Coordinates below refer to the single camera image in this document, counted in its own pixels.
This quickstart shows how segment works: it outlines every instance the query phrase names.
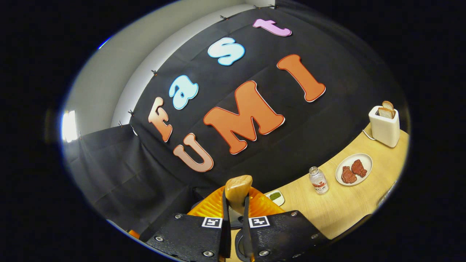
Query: green food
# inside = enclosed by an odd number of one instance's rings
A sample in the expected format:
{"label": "green food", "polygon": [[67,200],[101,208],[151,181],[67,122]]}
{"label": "green food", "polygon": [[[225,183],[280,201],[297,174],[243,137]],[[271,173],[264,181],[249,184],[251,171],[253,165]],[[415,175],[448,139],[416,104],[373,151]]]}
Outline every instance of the green food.
{"label": "green food", "polygon": [[273,194],[270,195],[270,200],[275,200],[277,198],[279,198],[281,196],[281,194],[279,192],[275,192]]}

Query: letter m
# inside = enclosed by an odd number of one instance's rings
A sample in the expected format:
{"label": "letter m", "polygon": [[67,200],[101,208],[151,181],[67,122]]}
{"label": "letter m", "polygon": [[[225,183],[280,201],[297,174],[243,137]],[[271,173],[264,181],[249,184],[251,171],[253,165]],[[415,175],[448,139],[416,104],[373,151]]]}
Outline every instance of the letter m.
{"label": "letter m", "polygon": [[238,114],[214,107],[204,117],[204,124],[213,126],[219,132],[233,155],[247,147],[247,142],[236,138],[234,133],[251,141],[256,140],[253,119],[259,124],[261,135],[267,135],[285,122],[285,118],[277,115],[260,96],[256,82],[245,82],[236,89],[234,96]]}

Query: foam letter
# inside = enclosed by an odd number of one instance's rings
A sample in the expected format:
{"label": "foam letter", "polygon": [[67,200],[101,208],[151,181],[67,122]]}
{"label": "foam letter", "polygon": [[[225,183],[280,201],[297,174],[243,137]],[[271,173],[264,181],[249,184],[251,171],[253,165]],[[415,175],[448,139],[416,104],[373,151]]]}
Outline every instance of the foam letter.
{"label": "foam letter", "polygon": [[162,134],[162,139],[164,142],[167,142],[170,138],[173,128],[171,124],[165,125],[163,121],[168,121],[168,115],[162,108],[158,108],[164,104],[164,100],[160,97],[157,97],[152,105],[151,112],[149,113],[149,123],[152,123],[155,128]]}
{"label": "foam letter", "polygon": [[212,169],[213,159],[196,141],[196,136],[193,133],[189,133],[185,139],[183,139],[185,145],[189,145],[202,157],[204,161],[202,164],[195,162],[186,152],[182,145],[177,145],[173,149],[173,154],[187,164],[192,170],[197,172],[206,172]]}
{"label": "foam letter", "polygon": [[204,117],[204,124],[213,126],[220,133],[230,145],[233,155],[247,147],[247,142],[238,140],[233,133],[251,141],[256,140],[253,118],[259,124],[262,135],[267,135],[285,122],[285,118],[277,115],[260,96],[256,82],[245,82],[236,89],[234,96],[238,114],[214,107]]}
{"label": "foam letter", "polygon": [[277,67],[288,71],[304,90],[304,100],[312,102],[325,93],[325,85],[319,83],[301,63],[299,55],[288,55],[277,63]]}
{"label": "foam letter", "polygon": [[219,64],[229,66],[244,55],[244,47],[240,44],[234,44],[235,39],[224,37],[213,43],[207,53],[210,57],[219,58]]}
{"label": "foam letter", "polygon": [[189,99],[194,98],[198,94],[198,90],[198,84],[193,84],[189,77],[182,75],[173,81],[170,90],[168,90],[168,95],[173,97],[173,106],[181,110],[188,104]]}
{"label": "foam letter", "polygon": [[274,26],[275,22],[272,20],[267,20],[264,21],[262,19],[257,19],[256,22],[254,22],[253,27],[255,28],[263,28],[270,33],[279,35],[279,36],[289,36],[291,35],[291,30],[288,28],[278,28],[277,26]]}

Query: orange letter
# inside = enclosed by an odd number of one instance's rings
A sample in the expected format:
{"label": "orange letter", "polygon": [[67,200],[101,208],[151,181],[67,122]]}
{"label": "orange letter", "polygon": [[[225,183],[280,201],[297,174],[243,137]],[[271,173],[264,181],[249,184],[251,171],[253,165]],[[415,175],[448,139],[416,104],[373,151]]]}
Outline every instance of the orange letter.
{"label": "orange letter", "polygon": [[152,105],[151,112],[149,113],[149,123],[152,123],[155,128],[162,134],[162,139],[164,142],[167,142],[170,138],[173,128],[171,124],[165,125],[163,121],[168,121],[168,115],[162,108],[159,106],[164,104],[164,100],[160,97],[157,97]]}
{"label": "orange letter", "polygon": [[194,160],[185,152],[185,149],[182,145],[177,145],[175,149],[173,149],[173,154],[187,164],[192,170],[197,172],[206,172],[212,169],[213,167],[213,159],[210,157],[209,153],[207,153],[198,142],[196,142],[196,136],[193,133],[189,133],[185,139],[183,139],[185,145],[190,145],[196,153],[198,153],[202,160],[204,161],[202,164],[194,162]]}
{"label": "orange letter", "polygon": [[238,115],[220,107],[212,108],[204,117],[204,124],[213,126],[230,145],[230,153],[235,155],[247,147],[244,140],[238,140],[235,132],[251,141],[256,140],[254,120],[259,124],[259,133],[267,135],[285,122],[277,115],[257,92],[257,84],[247,81],[239,86],[234,97]]}
{"label": "orange letter", "polygon": [[277,67],[288,71],[304,90],[304,100],[312,102],[325,92],[325,85],[317,82],[301,63],[299,55],[288,55],[277,63]]}

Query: bread slice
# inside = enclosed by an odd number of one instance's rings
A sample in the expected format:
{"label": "bread slice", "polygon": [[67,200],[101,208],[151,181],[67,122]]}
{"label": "bread slice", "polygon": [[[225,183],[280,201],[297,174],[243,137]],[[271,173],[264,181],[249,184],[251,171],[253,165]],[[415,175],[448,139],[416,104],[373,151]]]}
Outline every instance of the bread slice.
{"label": "bread slice", "polygon": [[390,103],[389,101],[383,101],[382,106],[387,108],[387,109],[393,110],[393,104]]}
{"label": "bread slice", "polygon": [[379,115],[381,117],[386,117],[386,118],[393,119],[394,116],[395,116],[395,114],[394,114],[395,111],[384,108],[384,107],[379,107],[378,112],[379,112]]}

